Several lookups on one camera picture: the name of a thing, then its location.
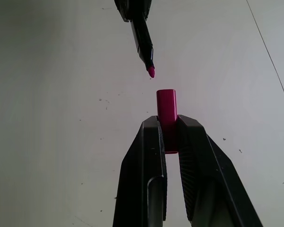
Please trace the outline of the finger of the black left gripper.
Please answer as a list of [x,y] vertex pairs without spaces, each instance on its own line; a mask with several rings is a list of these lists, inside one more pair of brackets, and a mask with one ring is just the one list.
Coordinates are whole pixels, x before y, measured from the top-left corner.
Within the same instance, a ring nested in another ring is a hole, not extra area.
[[135,9],[135,0],[114,0],[114,2],[123,21],[131,22],[133,19],[133,11]]
[[135,10],[147,20],[152,0],[135,0]]

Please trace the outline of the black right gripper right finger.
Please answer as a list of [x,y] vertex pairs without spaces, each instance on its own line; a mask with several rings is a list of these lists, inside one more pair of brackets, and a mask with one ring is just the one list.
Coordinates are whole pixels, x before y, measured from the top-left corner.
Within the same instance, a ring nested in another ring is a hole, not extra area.
[[179,115],[176,135],[191,227],[263,227],[228,156],[195,119]]

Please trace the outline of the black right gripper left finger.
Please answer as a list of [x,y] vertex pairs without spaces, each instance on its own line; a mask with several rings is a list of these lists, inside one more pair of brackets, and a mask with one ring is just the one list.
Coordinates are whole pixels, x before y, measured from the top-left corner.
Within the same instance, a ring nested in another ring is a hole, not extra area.
[[123,158],[113,227],[163,227],[167,210],[167,168],[160,122],[141,123]]

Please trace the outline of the black marker with magenta tip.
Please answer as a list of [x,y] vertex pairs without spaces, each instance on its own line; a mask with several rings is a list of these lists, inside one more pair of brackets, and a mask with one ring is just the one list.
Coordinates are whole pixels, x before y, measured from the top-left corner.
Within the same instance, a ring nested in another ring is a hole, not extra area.
[[139,57],[143,61],[149,76],[154,78],[153,45],[143,14],[136,14],[133,17],[131,27]]

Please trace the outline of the magenta marker cap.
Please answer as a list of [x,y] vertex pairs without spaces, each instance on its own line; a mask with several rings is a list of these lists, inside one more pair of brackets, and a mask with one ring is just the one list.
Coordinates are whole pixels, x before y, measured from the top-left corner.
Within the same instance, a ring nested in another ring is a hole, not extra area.
[[162,89],[156,92],[157,96],[157,112],[163,133],[164,149],[166,154],[176,154],[177,137],[176,137],[176,121],[177,99],[176,91],[173,89]]

